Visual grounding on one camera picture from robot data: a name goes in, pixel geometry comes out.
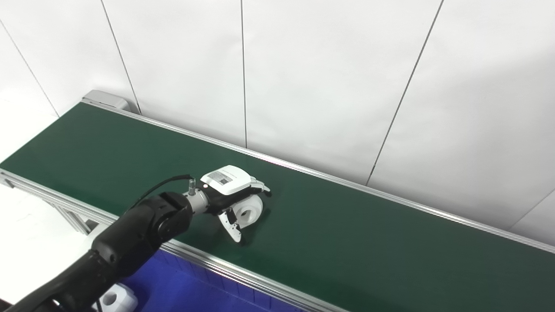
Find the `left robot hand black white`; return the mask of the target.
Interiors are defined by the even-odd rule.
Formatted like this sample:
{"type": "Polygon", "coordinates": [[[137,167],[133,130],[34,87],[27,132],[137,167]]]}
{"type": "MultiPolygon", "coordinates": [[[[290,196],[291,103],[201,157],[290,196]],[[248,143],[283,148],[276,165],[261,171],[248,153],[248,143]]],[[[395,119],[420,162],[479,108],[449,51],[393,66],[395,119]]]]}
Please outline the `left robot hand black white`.
{"type": "Polygon", "coordinates": [[[234,242],[243,244],[242,230],[261,217],[264,204],[260,196],[272,197],[262,181],[242,168],[227,165],[200,179],[199,190],[206,198],[206,213],[216,216],[234,242]]]}

